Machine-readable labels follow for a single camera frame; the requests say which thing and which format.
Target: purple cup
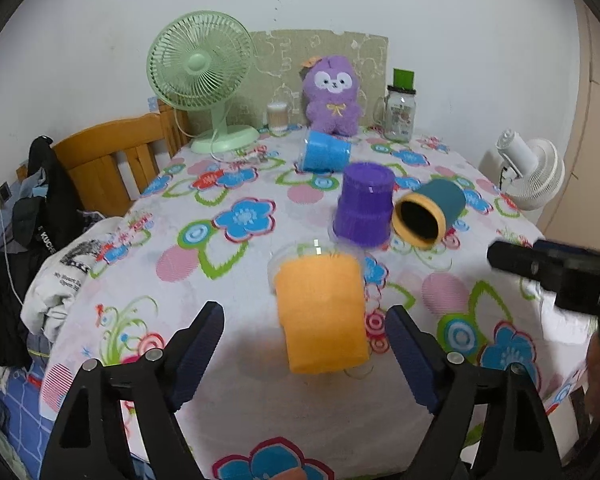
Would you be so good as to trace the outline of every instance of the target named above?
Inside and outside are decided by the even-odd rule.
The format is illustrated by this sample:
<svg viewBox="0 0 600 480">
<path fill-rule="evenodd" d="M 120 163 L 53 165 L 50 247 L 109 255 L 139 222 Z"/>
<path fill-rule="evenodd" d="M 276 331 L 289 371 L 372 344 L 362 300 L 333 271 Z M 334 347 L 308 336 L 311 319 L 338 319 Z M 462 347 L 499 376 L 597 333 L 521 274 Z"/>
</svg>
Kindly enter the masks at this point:
<svg viewBox="0 0 600 480">
<path fill-rule="evenodd" d="M 391 234 L 394 172 L 372 162 L 349 164 L 333 220 L 333 233 L 362 248 L 384 244 Z"/>
</svg>

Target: power cord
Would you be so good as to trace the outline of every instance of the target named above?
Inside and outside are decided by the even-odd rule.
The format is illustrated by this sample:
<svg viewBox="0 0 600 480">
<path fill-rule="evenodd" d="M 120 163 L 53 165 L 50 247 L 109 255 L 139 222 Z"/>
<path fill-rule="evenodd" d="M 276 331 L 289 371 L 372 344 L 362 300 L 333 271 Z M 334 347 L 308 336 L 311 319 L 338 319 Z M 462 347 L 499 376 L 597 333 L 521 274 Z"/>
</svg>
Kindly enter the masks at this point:
<svg viewBox="0 0 600 480">
<path fill-rule="evenodd" d="M 226 121 L 227 116 L 229 115 L 229 111 L 231 110 L 231 106 L 234 104 L 234 101 L 231 100 L 231 102 L 229 103 L 229 105 L 227 107 L 225 107 L 224 109 L 224 116 L 222 117 L 222 120 L 220 121 L 220 124 L 224 123 Z M 194 137 L 197 136 L 193 136 L 188 134 L 187 132 L 185 132 L 182 129 L 182 126 L 180 126 L 180 122 L 178 121 L 178 114 L 177 114 L 177 110 L 176 108 L 173 109 L 173 117 L 176 120 L 176 126 L 178 127 L 179 131 L 181 134 L 186 135 L 187 137 L 190 137 L 191 139 L 193 139 Z M 220 162 L 220 164 L 230 164 L 230 162 L 226 161 L 226 160 L 222 160 L 221 158 L 217 158 L 216 154 L 214 153 L 214 142 L 216 142 L 216 137 L 218 136 L 218 128 L 216 128 L 213 132 L 213 134 L 211 135 L 211 144 L 209 145 L 209 155 L 211 155 L 211 158 L 213 160 L 215 160 L 216 162 Z"/>
<path fill-rule="evenodd" d="M 0 203 L 0 225 L 2 226 L 2 249 L 4 250 L 4 262 L 7 265 L 7 275 L 9 277 L 9 283 L 11 283 L 11 290 L 13 291 L 13 295 L 16 297 L 16 300 L 20 303 L 20 306 L 24 306 L 22 300 L 18 296 L 16 292 L 16 287 L 13 285 L 13 278 L 11 277 L 11 269 L 9 267 L 9 258 L 7 256 L 7 231 L 4 228 L 4 218 L 2 217 L 2 204 Z"/>
<path fill-rule="evenodd" d="M 502 190 L 502 181 L 504 179 L 504 172 L 507 171 L 509 168 L 507 168 L 506 166 L 503 166 L 502 169 L 500 170 L 500 185 L 498 186 L 500 188 L 500 190 Z"/>
</svg>

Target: green desk fan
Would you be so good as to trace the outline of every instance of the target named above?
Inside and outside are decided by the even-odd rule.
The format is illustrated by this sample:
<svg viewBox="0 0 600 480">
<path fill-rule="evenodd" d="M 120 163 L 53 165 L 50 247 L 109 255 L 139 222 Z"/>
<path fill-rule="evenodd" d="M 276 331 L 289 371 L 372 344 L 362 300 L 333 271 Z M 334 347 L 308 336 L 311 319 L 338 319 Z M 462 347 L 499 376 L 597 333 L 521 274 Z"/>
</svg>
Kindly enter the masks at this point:
<svg viewBox="0 0 600 480">
<path fill-rule="evenodd" d="M 242 24 L 212 10 L 185 14 L 155 38 L 146 71 L 156 95 L 178 110 L 211 110 L 212 129 L 193 140 L 194 152 L 237 150 L 258 139 L 251 126 L 226 125 L 225 103 L 247 75 L 253 51 Z"/>
</svg>

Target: fan stand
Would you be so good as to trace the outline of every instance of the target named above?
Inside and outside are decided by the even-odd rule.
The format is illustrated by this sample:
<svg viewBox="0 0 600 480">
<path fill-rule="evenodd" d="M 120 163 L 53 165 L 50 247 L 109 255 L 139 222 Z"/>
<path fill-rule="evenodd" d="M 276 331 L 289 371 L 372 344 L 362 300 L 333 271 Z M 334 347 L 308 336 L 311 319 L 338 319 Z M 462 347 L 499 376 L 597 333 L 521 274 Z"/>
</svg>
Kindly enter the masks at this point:
<svg viewBox="0 0 600 480">
<path fill-rule="evenodd" d="M 222 104 L 211 108 L 211 123 L 213 127 L 203 132 L 199 138 L 194 139 L 191 143 L 192 152 L 207 154 L 212 152 L 212 148 L 213 153 L 230 152 L 253 144 L 260 137 L 258 131 L 252 126 L 246 124 L 227 126 L 226 113 Z M 212 143 L 216 129 L 218 132 Z"/>
</svg>

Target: plush toy face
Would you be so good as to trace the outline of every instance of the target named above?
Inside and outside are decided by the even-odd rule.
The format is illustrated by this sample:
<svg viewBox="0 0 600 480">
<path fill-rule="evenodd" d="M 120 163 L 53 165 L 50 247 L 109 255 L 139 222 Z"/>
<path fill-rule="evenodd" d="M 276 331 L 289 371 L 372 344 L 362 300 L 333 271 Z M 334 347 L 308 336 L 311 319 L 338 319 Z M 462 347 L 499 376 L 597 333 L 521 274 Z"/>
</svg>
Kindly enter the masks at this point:
<svg viewBox="0 0 600 480">
<path fill-rule="evenodd" d="M 312 102 L 337 104 L 355 101 L 358 96 L 358 80 L 344 56 L 322 58 L 309 70 L 302 88 Z"/>
</svg>

